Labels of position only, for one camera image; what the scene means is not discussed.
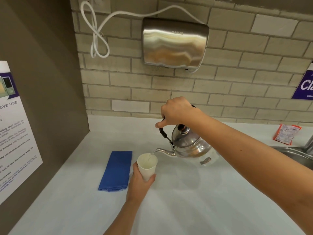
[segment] brick wall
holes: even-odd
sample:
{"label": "brick wall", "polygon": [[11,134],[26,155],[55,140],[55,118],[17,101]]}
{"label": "brick wall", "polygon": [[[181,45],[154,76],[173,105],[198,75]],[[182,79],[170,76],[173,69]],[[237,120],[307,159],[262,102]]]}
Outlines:
{"label": "brick wall", "polygon": [[[111,0],[111,10],[151,13],[178,4],[208,23],[200,69],[190,75],[141,62],[141,20],[113,17],[102,29],[108,58],[90,57],[91,31],[71,0],[88,114],[160,118],[167,99],[186,97],[223,122],[313,126],[312,101],[292,94],[313,59],[313,16],[213,0]],[[98,14],[101,23],[106,15]],[[192,21],[180,10],[159,17]],[[99,42],[99,51],[106,47]]]}

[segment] stainless steel sink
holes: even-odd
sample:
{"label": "stainless steel sink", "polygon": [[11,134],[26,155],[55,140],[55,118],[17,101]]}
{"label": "stainless steel sink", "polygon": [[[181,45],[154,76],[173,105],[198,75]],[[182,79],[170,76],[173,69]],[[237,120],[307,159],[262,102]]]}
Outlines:
{"label": "stainless steel sink", "polygon": [[313,170],[313,157],[302,152],[301,148],[288,148],[288,147],[273,147],[277,151],[285,154],[286,156],[294,159],[296,162],[299,162],[303,166]]}

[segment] wall plate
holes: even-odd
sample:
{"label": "wall plate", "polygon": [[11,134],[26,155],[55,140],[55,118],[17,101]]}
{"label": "wall plate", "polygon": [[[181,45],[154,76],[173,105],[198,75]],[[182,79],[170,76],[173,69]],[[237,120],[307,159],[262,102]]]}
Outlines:
{"label": "wall plate", "polygon": [[[111,13],[111,0],[94,0],[94,11],[100,12],[100,13]],[[85,11],[90,11],[88,6],[84,6]]]}

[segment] silver teapot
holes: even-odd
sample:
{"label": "silver teapot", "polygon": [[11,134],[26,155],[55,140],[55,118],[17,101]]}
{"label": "silver teapot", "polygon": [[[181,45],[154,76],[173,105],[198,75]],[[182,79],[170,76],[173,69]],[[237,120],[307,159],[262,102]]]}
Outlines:
{"label": "silver teapot", "polygon": [[163,128],[160,129],[160,133],[170,142],[172,151],[157,149],[156,152],[162,152],[170,157],[189,159],[199,158],[199,160],[197,161],[201,165],[211,161],[210,157],[206,157],[204,155],[212,148],[212,146],[210,146],[206,141],[204,141],[199,135],[194,133],[186,125],[176,125],[172,132],[171,140],[163,131]]}

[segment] faucet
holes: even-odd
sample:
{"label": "faucet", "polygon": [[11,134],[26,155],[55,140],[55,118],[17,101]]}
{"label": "faucet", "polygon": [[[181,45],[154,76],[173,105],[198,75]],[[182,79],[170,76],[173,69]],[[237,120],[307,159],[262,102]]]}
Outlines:
{"label": "faucet", "polygon": [[305,152],[308,155],[313,156],[313,135],[312,137],[308,140],[306,145],[303,147],[303,152]]}

